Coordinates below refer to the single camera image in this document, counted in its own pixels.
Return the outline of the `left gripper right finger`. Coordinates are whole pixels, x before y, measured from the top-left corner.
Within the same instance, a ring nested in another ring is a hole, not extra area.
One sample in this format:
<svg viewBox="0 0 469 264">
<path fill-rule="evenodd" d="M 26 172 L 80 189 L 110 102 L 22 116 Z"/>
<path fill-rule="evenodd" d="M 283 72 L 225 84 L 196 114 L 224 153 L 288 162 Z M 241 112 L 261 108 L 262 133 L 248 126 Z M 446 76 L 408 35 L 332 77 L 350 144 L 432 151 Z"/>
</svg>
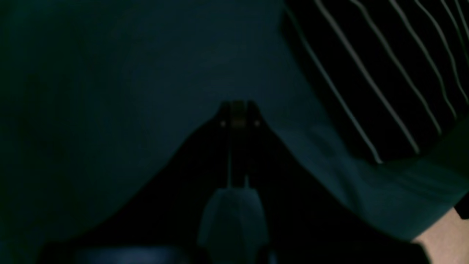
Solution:
<svg viewBox="0 0 469 264">
<path fill-rule="evenodd" d="M 238 182 L 258 192 L 267 220 L 262 264 L 427 264 L 422 246 L 371 227 L 293 157 L 257 105 L 238 103 Z"/>
</svg>

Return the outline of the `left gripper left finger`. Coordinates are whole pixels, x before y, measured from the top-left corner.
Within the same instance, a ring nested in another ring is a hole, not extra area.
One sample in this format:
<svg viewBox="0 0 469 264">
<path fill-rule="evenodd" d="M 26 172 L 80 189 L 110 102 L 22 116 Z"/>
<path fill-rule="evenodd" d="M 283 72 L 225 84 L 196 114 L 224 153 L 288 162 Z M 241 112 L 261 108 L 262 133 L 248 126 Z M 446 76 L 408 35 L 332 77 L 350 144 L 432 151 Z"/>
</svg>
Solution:
<svg viewBox="0 0 469 264">
<path fill-rule="evenodd" d="M 104 222 L 65 242 L 46 245 L 42 264 L 204 264 L 197 246 L 206 204 L 230 186 L 235 104 L 223 102 L 137 194 Z"/>
</svg>

